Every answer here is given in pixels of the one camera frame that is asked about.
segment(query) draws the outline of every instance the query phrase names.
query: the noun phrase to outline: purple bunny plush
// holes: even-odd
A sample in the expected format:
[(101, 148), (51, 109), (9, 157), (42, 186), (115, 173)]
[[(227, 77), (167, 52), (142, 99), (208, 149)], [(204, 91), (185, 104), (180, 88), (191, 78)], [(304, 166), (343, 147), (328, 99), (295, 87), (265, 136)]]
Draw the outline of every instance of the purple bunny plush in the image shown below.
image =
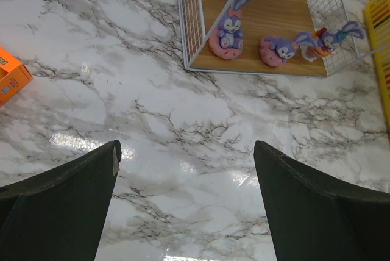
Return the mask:
[(346, 25), (344, 25), (342, 29), (337, 31), (335, 34), (330, 33), (326, 29), (322, 29), (322, 35), (318, 39), (318, 46), (321, 48), (326, 47), (324, 50), (332, 52), (335, 48), (341, 46), (348, 35), (360, 39), (365, 38), (366, 34), (358, 27), (359, 23), (357, 21), (348, 21)]
[(311, 37), (310, 32), (299, 32), (294, 40), (287, 40), (284, 37), (266, 37), (265, 41), (270, 42), (269, 49), (275, 50), (282, 63), (294, 57), (299, 46), (317, 47), (317, 41)]
[(241, 7), (250, 0), (235, 0), (218, 23), (218, 37), (222, 48), (243, 49), (244, 32), (241, 27)]

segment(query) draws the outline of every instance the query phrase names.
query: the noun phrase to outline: pink cushion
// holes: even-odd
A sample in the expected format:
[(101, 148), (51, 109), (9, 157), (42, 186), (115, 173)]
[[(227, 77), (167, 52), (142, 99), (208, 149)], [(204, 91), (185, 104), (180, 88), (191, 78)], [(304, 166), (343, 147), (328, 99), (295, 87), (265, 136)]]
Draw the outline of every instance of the pink cushion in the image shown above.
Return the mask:
[(224, 59), (224, 60), (233, 60), (237, 58), (241, 53), (243, 52), (240, 49), (233, 49), (228, 48), (224, 49), (219, 44), (219, 37), (218, 37), (218, 30), (217, 27), (216, 30), (213, 31), (210, 38), (208, 39), (208, 45), (211, 49), (211, 51), (216, 55), (217, 57)]
[(270, 67), (282, 66), (284, 64), (282, 63), (282, 58), (278, 56), (278, 54), (274, 49), (269, 48), (271, 42), (266, 41), (266, 38), (267, 37), (263, 37), (260, 41), (259, 53), (260, 53), (261, 60)]

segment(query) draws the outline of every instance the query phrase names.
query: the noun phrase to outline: orange cardboard box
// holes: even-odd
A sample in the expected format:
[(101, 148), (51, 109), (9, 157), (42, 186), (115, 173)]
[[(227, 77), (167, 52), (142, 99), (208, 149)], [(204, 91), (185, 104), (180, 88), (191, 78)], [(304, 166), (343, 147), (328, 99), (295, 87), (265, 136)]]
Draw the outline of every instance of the orange cardboard box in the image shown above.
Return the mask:
[(0, 107), (31, 80), (22, 62), (0, 47)]

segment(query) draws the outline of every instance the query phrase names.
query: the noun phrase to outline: white marble surface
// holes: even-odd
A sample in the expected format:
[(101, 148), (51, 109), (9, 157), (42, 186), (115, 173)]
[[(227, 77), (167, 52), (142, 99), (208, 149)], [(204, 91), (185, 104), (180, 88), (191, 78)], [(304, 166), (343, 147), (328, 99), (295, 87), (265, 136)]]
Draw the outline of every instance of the white marble surface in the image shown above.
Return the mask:
[[(345, 2), (363, 20), (366, 0)], [(1, 4), (2, 46), (34, 81), (0, 109), (0, 184), (120, 139), (98, 261), (275, 260), (256, 140), (390, 191), (370, 59), (324, 80), (188, 73), (176, 0)]]

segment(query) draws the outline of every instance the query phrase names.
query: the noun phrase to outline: purple plush toy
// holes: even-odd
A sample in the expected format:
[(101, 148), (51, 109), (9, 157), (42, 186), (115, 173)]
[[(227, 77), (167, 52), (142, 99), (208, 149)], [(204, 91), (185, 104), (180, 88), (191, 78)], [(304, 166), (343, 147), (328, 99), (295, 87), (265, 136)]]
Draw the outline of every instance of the purple plush toy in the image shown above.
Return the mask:
[(335, 34), (324, 30), (324, 33), (318, 39), (318, 46), (321, 48), (325, 46), (327, 52), (332, 52), (335, 48), (341, 46), (348, 35), (363, 39), (365, 37), (364, 31), (358, 27), (359, 23), (357, 21), (348, 21)]
[(299, 46), (317, 46), (317, 41), (311, 37), (310, 32), (299, 32), (294, 40), (284, 37), (263, 37), (260, 42), (260, 57), (271, 67), (279, 67), (294, 57)]
[(218, 23), (219, 44), (222, 48), (243, 49), (244, 32), (241, 27), (241, 7), (250, 0), (235, 0)]

